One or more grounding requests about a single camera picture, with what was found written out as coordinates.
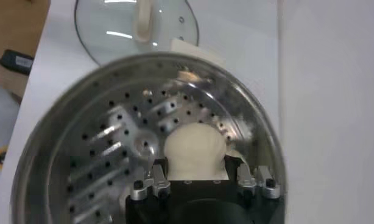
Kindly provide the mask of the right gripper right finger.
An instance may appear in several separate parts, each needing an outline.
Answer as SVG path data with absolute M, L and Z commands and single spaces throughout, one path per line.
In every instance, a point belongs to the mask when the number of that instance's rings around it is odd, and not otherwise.
M 271 175 L 268 166 L 257 166 L 253 172 L 240 157 L 225 155 L 225 168 L 228 179 L 235 180 L 241 194 L 245 192 L 255 196 L 259 193 L 262 197 L 276 200 L 281 197 L 280 185 Z

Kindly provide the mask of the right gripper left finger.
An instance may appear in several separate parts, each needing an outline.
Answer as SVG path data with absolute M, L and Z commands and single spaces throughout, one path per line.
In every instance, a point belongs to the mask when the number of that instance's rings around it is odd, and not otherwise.
M 156 159 L 149 176 L 144 175 L 144 170 L 138 172 L 138 179 L 135 179 L 130 190 L 130 199 L 133 201 L 145 200 L 149 195 L 149 188 L 152 195 L 159 200 L 166 200 L 171 194 L 171 183 L 168 181 L 168 159 Z

